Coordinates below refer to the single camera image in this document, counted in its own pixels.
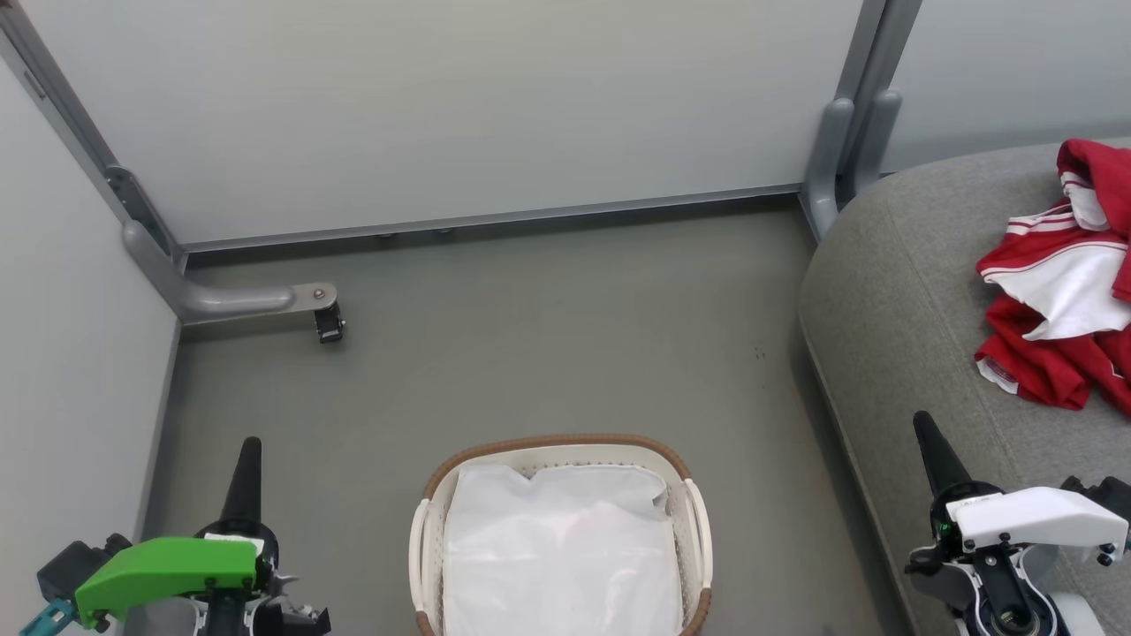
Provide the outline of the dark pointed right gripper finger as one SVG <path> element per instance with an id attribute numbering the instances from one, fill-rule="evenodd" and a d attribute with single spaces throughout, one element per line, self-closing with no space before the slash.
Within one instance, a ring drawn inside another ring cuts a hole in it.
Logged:
<path id="1" fill-rule="evenodd" d="M 936 420 L 926 411 L 913 416 L 915 437 L 921 452 L 922 467 L 929 475 L 932 496 L 972 496 L 972 478 L 958 458 L 953 447 L 938 429 Z"/>

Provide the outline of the white-covered right gripper body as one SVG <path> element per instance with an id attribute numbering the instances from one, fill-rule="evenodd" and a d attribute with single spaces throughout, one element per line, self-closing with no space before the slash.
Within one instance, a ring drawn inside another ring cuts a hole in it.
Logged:
<path id="1" fill-rule="evenodd" d="M 1039 582 L 1062 548 L 1103 567 L 1126 555 L 1126 483 L 1067 481 L 1011 495 L 972 487 L 972 496 L 933 504 L 934 541 L 908 557 L 913 587 L 942 602 L 960 635 L 1100 635 L 1082 596 L 1044 591 Z"/>

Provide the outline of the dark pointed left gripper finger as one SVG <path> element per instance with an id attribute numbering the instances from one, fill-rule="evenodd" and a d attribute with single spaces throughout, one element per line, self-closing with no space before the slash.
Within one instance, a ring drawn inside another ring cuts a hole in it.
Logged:
<path id="1" fill-rule="evenodd" d="M 262 440 L 248 437 L 239 448 L 221 512 L 223 533 L 258 533 L 262 526 Z"/>

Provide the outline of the green-covered left gripper body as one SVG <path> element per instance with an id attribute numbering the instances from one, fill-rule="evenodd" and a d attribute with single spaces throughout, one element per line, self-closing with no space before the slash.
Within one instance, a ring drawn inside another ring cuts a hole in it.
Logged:
<path id="1" fill-rule="evenodd" d="M 327 609 L 286 600 L 291 577 L 277 568 L 278 542 L 266 525 L 193 538 L 155 538 L 120 550 L 74 593 L 83 628 L 101 631 L 133 608 L 183 600 L 195 635 L 328 635 Z"/>

